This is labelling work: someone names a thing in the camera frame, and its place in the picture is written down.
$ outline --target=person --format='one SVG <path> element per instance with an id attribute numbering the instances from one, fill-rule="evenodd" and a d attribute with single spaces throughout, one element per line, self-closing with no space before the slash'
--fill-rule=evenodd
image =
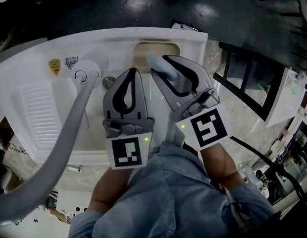
<path id="1" fill-rule="evenodd" d="M 257 188 L 244 183 L 220 144 L 201 156 L 203 162 L 164 142 L 144 168 L 109 168 L 88 210 L 72 219 L 69 238 L 224 237 L 245 231 L 237 208 L 252 227 L 274 214 Z"/>

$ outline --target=dark floor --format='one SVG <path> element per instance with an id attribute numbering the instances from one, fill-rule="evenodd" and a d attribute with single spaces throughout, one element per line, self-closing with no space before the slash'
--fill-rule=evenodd
<path id="1" fill-rule="evenodd" d="M 297 1 L 8 0 L 0 4 L 4 26 L 16 25 L 22 41 L 104 28 L 170 27 L 176 19 L 212 39 L 243 46 L 287 66 L 307 67 L 291 54 L 296 45 L 307 48 L 306 41 L 289 32 L 295 26 L 307 28 L 307 23 L 300 17 L 281 17 L 281 12 L 299 12 Z"/>

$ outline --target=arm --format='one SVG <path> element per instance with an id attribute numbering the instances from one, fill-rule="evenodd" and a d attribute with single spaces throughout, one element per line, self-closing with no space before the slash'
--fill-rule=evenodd
<path id="1" fill-rule="evenodd" d="M 201 155 L 205 170 L 212 183 L 219 183 L 228 190 L 245 184 L 232 157 L 221 144 L 215 144 L 202 150 Z"/>
<path id="2" fill-rule="evenodd" d="M 106 213 L 124 194 L 132 169 L 109 168 L 96 184 L 90 201 L 90 210 Z"/>

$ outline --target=blue cloth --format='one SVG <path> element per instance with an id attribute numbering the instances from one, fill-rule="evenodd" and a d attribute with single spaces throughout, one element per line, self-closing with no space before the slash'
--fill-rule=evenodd
<path id="1" fill-rule="evenodd" d="M 230 192 L 258 226 L 273 215 L 255 187 L 242 185 Z M 87 210 L 74 217 L 69 237 L 223 237 L 237 228 L 227 196 L 209 183 L 200 160 L 163 143 L 108 212 Z"/>

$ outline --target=sink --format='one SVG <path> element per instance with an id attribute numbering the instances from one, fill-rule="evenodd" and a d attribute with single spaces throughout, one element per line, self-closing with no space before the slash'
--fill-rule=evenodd
<path id="1" fill-rule="evenodd" d="M 164 28 L 117 28 L 84 32 L 54 39 L 24 50 L 0 63 L 0 105 L 18 139 L 36 162 L 44 162 L 77 95 L 66 58 L 82 60 L 90 54 L 108 58 L 103 76 L 120 75 L 136 67 L 142 74 L 148 115 L 155 119 L 151 149 L 165 139 L 182 140 L 169 120 L 170 107 L 149 74 L 147 55 L 181 55 L 202 63 L 207 34 Z M 48 62 L 60 59 L 58 75 Z M 102 126 L 102 83 L 89 98 L 90 127 L 80 127 L 69 164 L 109 165 Z"/>

